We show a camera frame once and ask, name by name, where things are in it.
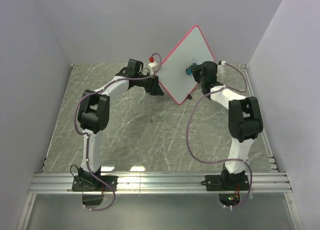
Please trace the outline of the blue whiteboard eraser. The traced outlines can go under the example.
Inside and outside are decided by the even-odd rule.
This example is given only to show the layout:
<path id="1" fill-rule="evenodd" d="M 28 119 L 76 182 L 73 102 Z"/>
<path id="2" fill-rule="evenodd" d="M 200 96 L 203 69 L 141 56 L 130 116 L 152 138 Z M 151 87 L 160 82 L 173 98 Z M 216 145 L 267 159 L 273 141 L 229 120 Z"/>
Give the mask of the blue whiteboard eraser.
<path id="1" fill-rule="evenodd" d="M 191 69 L 191 68 L 187 68 L 185 71 L 186 71 L 186 73 L 187 73 L 188 75 L 191 75 L 191 74 L 192 74 L 192 69 Z"/>

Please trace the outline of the red framed whiteboard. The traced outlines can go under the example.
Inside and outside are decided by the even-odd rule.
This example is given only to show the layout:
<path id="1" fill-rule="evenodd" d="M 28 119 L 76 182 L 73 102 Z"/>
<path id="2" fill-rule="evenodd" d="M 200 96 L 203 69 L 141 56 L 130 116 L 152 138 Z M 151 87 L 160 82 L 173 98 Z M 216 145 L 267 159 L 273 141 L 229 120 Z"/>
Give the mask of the red framed whiteboard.
<path id="1" fill-rule="evenodd" d="M 200 27 L 194 25 L 162 61 L 157 73 L 160 85 L 178 105 L 187 99 L 197 85 L 187 69 L 205 61 L 214 62 L 215 58 Z"/>

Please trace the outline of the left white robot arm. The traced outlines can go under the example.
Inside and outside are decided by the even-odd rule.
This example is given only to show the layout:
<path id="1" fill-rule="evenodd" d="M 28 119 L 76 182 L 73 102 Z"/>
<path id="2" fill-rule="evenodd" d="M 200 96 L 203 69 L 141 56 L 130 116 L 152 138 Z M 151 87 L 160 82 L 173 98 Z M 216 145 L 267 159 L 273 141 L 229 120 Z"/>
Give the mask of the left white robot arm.
<path id="1" fill-rule="evenodd" d="M 144 88 L 153 96 L 163 96 L 157 76 L 162 63 L 150 57 L 150 63 L 130 59 L 114 78 L 96 90 L 85 90 L 76 106 L 76 132 L 83 136 L 83 158 L 78 170 L 84 186 L 95 191 L 101 185 L 100 140 L 110 120 L 110 103 L 115 97 L 134 86 Z"/>

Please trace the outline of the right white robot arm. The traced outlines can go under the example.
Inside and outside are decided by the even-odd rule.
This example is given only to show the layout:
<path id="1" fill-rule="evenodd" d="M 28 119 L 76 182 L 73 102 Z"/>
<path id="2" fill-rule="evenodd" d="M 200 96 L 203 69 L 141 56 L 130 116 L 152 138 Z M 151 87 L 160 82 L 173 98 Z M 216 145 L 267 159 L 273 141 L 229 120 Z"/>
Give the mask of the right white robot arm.
<path id="1" fill-rule="evenodd" d="M 244 96 L 247 89 L 240 90 L 218 81 L 218 73 L 229 65 L 225 61 L 205 61 L 199 65 L 192 64 L 186 70 L 200 84 L 205 98 L 228 110 L 228 129 L 232 140 L 228 158 L 221 160 L 220 178 L 222 187 L 227 190 L 245 180 L 250 148 L 264 128 L 258 99 Z"/>

